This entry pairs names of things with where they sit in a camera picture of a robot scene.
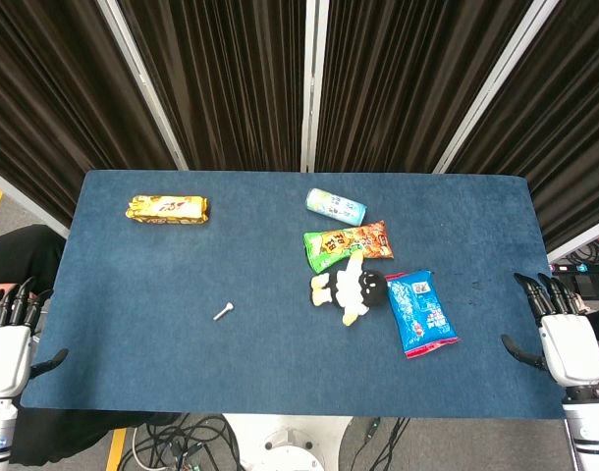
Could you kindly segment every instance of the table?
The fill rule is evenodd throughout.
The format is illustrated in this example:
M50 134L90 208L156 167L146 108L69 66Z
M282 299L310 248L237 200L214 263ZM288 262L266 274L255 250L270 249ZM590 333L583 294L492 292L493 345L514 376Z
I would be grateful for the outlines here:
M305 209L313 187L366 204L365 223L386 221L395 259L366 268L434 272L459 343L407 360L388 304L349 329L336 307L312 306L302 235L344 226ZM131 221L135 194L207 196L210 220ZM23 405L561 418L562 391L500 342L541 351L515 271L550 273L520 178L90 172L36 361L70 354Z

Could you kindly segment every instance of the green snack bag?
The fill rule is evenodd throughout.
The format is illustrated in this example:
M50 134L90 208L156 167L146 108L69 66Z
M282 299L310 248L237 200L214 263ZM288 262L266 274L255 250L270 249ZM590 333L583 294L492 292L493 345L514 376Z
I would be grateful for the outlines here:
M394 258L384 221L359 228L306 233L303 235L303 244L308 263L315 273L323 272L359 249L364 258Z

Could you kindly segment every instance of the stuffed toy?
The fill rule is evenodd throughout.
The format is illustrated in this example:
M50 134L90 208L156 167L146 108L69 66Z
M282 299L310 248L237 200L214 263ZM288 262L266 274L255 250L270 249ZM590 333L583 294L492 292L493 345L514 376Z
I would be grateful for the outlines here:
M345 271L312 277L310 288L315 306L332 302L344 309L343 323L348 327L369 307L387 300L387 281L380 272L362 269L362 250L352 253Z

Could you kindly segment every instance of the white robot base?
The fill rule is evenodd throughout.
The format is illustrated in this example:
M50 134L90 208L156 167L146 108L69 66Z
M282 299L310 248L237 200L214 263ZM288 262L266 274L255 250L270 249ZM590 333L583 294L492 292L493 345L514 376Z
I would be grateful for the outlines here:
M247 471L338 471L352 417L224 414Z

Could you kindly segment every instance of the canned drink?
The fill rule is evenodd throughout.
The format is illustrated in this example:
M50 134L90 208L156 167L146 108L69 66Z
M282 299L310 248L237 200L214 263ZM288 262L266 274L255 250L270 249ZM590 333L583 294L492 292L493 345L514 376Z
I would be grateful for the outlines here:
M306 208L352 226L360 226L367 209L364 204L318 188L308 192Z

